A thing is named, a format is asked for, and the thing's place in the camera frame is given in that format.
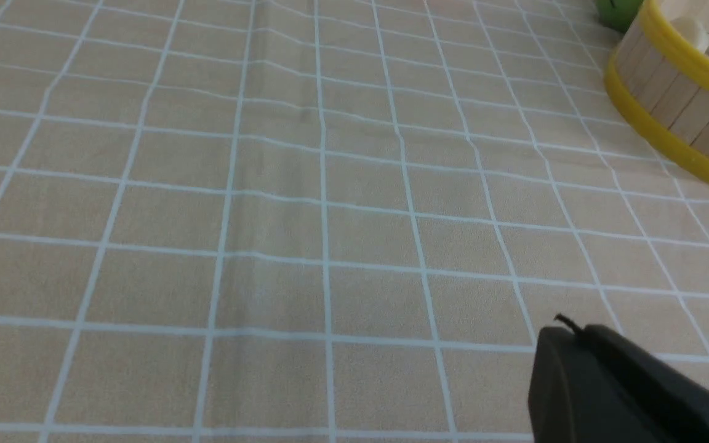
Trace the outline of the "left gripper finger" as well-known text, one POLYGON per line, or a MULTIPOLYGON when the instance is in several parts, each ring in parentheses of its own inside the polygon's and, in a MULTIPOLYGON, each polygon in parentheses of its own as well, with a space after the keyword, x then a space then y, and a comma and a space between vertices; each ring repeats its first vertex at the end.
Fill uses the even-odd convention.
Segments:
POLYGON ((555 320, 535 348, 535 441, 709 442, 709 390, 605 325, 555 320))

